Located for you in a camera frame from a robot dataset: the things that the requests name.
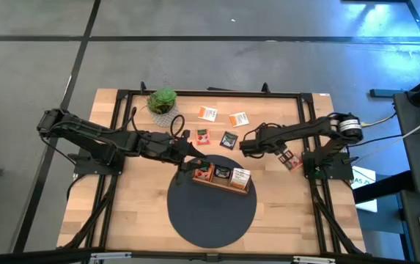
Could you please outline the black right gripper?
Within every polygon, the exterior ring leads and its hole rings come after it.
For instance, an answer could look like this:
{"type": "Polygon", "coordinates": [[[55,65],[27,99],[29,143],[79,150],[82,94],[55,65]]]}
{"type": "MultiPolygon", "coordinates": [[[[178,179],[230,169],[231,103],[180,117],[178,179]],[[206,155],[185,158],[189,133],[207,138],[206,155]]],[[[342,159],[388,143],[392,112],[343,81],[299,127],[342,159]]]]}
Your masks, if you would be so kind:
{"type": "Polygon", "coordinates": [[[257,145],[254,149],[245,149],[251,146],[251,141],[244,139],[240,142],[240,151],[244,157],[261,158],[264,154],[280,155],[287,149],[286,144],[279,138],[284,130],[282,128],[261,128],[255,133],[257,145]]]}

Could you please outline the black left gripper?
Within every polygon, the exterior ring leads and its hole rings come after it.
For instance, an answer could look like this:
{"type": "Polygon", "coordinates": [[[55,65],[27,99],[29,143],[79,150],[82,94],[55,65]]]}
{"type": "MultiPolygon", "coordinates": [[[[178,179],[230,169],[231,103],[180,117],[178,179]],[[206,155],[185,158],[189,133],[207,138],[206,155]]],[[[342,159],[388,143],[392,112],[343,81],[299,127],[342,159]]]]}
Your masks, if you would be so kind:
{"type": "Polygon", "coordinates": [[[150,159],[170,164],[179,164],[178,172],[188,172],[199,168],[199,163],[183,162],[186,156],[206,158],[185,137],[174,138],[167,133],[150,134],[150,159]]]}

